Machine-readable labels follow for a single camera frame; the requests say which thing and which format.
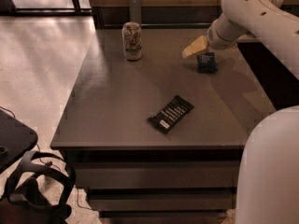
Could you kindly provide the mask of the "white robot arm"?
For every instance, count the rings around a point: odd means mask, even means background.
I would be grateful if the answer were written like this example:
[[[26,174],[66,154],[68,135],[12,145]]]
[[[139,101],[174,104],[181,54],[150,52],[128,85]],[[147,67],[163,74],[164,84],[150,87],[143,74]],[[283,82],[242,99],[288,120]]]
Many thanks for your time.
[[[237,181],[235,224],[299,224],[299,19],[283,0],[221,0],[221,16],[184,58],[228,49],[244,33],[242,53],[278,111],[252,131]]]

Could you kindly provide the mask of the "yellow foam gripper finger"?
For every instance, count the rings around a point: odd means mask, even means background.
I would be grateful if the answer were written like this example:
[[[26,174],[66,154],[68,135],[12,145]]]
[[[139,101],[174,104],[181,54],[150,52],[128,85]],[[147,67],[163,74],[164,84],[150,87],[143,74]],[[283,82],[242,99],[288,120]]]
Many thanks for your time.
[[[182,51],[184,59],[193,58],[199,54],[203,54],[208,50],[208,43],[204,35],[196,38],[187,48]]]

